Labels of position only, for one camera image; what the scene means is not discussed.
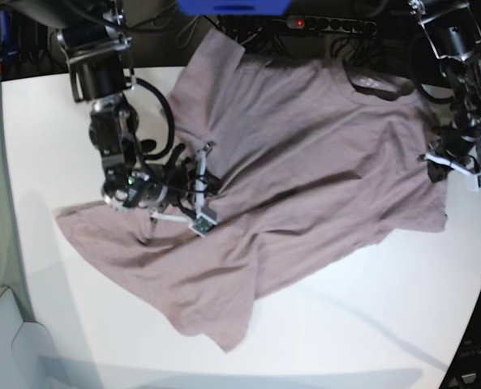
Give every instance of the white table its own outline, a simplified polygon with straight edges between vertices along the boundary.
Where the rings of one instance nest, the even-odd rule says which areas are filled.
[[[168,92],[180,71],[139,75]],[[73,103],[67,77],[7,82],[2,94],[32,306],[78,387],[438,388],[481,289],[481,193],[462,177],[449,180],[445,233],[395,231],[258,301],[247,338],[224,354],[204,336],[179,335],[59,232],[53,211],[100,199],[103,182],[89,107]],[[138,89],[129,101],[140,131],[164,137],[154,98]]]

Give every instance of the power strip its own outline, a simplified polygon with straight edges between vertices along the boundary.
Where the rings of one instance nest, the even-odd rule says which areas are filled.
[[[359,35],[377,35],[377,24],[367,20],[327,18],[319,16],[290,15],[284,18],[275,18],[287,24],[288,29],[309,32],[341,32]]]

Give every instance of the blue object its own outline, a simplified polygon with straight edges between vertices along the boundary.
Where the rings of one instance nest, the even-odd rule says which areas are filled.
[[[10,61],[19,53],[19,44],[13,41],[11,28],[11,13],[0,10],[0,44],[4,62]]]
[[[178,0],[189,15],[281,15],[290,0]]]

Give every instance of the mauve t-shirt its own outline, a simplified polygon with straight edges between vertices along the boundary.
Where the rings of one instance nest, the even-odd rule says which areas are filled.
[[[219,225],[202,238],[100,203],[57,222],[85,260],[184,335],[229,351],[255,299],[394,229],[444,229],[446,183],[432,184],[417,161],[433,115],[407,80],[244,55],[212,30],[170,103],[193,152],[216,144],[208,168],[224,186],[209,205]]]

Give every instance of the black cable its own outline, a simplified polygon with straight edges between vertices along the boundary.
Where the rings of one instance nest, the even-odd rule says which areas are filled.
[[[330,57],[337,58],[337,56],[341,53],[341,51],[350,44],[350,37],[349,36],[342,36],[340,38],[336,38],[332,44],[330,45]]]
[[[134,24],[132,26],[132,28],[138,28],[138,27],[144,26],[145,24],[155,23],[159,19],[162,19],[162,18],[169,18],[169,20],[165,24],[163,24],[162,26],[159,26],[159,27],[154,26],[156,29],[165,28],[174,19],[174,13],[175,13],[176,10],[177,10],[177,3],[175,2],[173,4],[170,4],[167,7],[163,8],[157,15],[153,16],[152,18],[149,18],[149,19],[143,20],[142,22]]]
[[[280,36],[279,36],[279,35],[275,35],[275,36],[274,36],[274,39],[275,39],[276,42],[283,48],[284,54],[285,54],[287,57],[292,58],[292,55],[290,55],[290,51],[287,49],[287,46],[285,46],[285,44],[283,43],[283,41],[281,40]]]
[[[174,150],[172,151],[172,155],[168,159],[168,162],[166,162],[165,165],[165,171],[169,172],[173,169],[175,169],[175,166],[177,164],[177,160],[181,156],[181,154],[186,150],[186,145],[184,143],[180,143],[177,146],[175,146]]]
[[[350,10],[352,13],[361,18],[361,19],[373,19],[379,16],[384,12],[386,7],[388,6],[390,0],[380,0],[379,3],[374,7],[372,11],[369,12],[361,12],[358,10],[358,3],[359,0],[351,0],[350,1]]]
[[[192,211],[190,208],[186,208],[183,206],[183,201],[181,200],[181,196],[177,196],[177,208],[190,219],[194,220],[197,218],[197,214],[195,211]]]
[[[206,15],[202,15],[202,17],[205,18],[209,23],[211,23],[218,31],[222,31],[222,29],[218,26],[218,24],[213,22],[213,20],[210,17]]]
[[[49,61],[52,64],[56,65],[62,72],[64,72],[64,73],[68,72],[67,67],[65,65],[63,65],[58,59],[56,59],[49,50],[45,51],[45,55],[47,56]]]
[[[153,95],[155,95],[155,97],[159,100],[159,102],[161,103],[161,107],[165,111],[166,121],[168,122],[168,139],[166,140],[165,148],[163,148],[160,152],[156,154],[147,154],[146,156],[144,156],[145,160],[160,160],[161,158],[170,154],[170,151],[174,146],[174,142],[175,142],[174,113],[172,112],[170,103],[168,102],[166,97],[161,93],[161,91],[159,91],[159,89],[151,85],[148,81],[140,78],[137,79],[137,84],[147,89],[151,93],[153,93]]]
[[[146,163],[147,160],[160,159],[168,155],[168,153],[174,146],[175,121],[174,121],[174,114],[172,113],[172,109],[170,108],[170,104],[168,103],[168,100],[164,97],[164,95],[157,88],[155,88],[153,85],[151,85],[149,82],[145,81],[144,79],[138,78],[137,83],[141,87],[148,89],[151,93],[153,93],[157,97],[157,99],[161,103],[162,108],[165,110],[166,121],[168,122],[168,141],[166,142],[165,148],[161,152],[157,153],[156,155],[144,155],[143,152],[141,151],[140,143],[135,138],[135,141],[134,141],[135,155],[141,167],[147,171],[152,181],[156,182],[158,185],[163,185],[166,188],[174,190],[176,192],[193,193],[193,194],[203,193],[205,195],[211,193],[209,190],[191,190],[191,189],[179,188],[177,186],[172,186],[167,182],[164,182],[163,180],[161,180],[155,174],[153,169]]]
[[[44,74],[48,73],[47,71],[44,71],[44,69],[42,68],[42,63],[44,62],[44,59],[45,59],[45,51],[42,50],[37,56],[36,63],[34,63],[34,65],[35,65],[35,67],[36,67],[36,69],[37,69],[37,71],[40,75],[44,75]]]
[[[271,36],[271,45],[273,46],[275,53],[283,57],[290,57],[290,54],[286,52],[286,49],[281,46],[280,42],[277,41],[276,36]]]
[[[86,11],[84,8],[80,7],[78,4],[75,4],[73,0],[61,0],[71,11],[76,13],[79,17],[86,19],[90,22],[93,22],[95,24],[100,24],[101,26],[106,26],[113,28],[116,31],[122,31],[122,32],[129,32],[129,33],[137,33],[137,34],[152,34],[152,35],[158,35],[163,32],[166,32],[167,30],[160,29],[160,28],[154,28],[154,29],[142,29],[142,28],[134,28],[134,27],[128,27],[128,26],[122,26],[121,24],[117,23],[112,23],[106,19],[97,17],[95,15],[92,15],[90,12]]]
[[[478,162],[475,156],[468,155],[467,158],[471,158],[475,163],[475,172],[481,172],[481,164]]]
[[[350,62],[352,62],[352,65],[355,67],[361,66],[361,61],[366,57],[366,54],[368,52],[368,47],[365,45],[366,41],[364,40],[359,40],[357,42],[357,45],[355,46],[355,50],[352,53],[352,57],[350,58]]]
[[[408,73],[410,74],[410,79],[413,82],[414,86],[416,87],[417,91],[430,103],[438,104],[438,105],[450,104],[454,101],[453,97],[445,97],[443,99],[440,99],[438,97],[434,97],[430,95],[426,91],[426,89],[424,89],[423,85],[420,83],[419,78],[415,73],[414,64],[413,64],[414,49],[423,37],[425,37],[424,32],[421,32],[416,36],[414,36],[413,40],[410,43],[410,47],[408,48],[408,53],[406,56],[406,66],[407,66]]]
[[[196,176],[194,178],[192,178],[190,181],[188,181],[188,183],[186,184],[187,186],[190,185],[191,183],[193,182],[197,182],[197,181],[200,181],[202,182],[203,184],[205,185],[208,185],[208,179],[206,178],[206,176]]]
[[[376,61],[384,61],[386,58],[392,57],[389,53],[384,52],[382,41],[369,37],[362,39],[359,47],[358,55],[355,56],[354,66],[365,67],[368,66],[374,70],[380,68],[375,64]]]

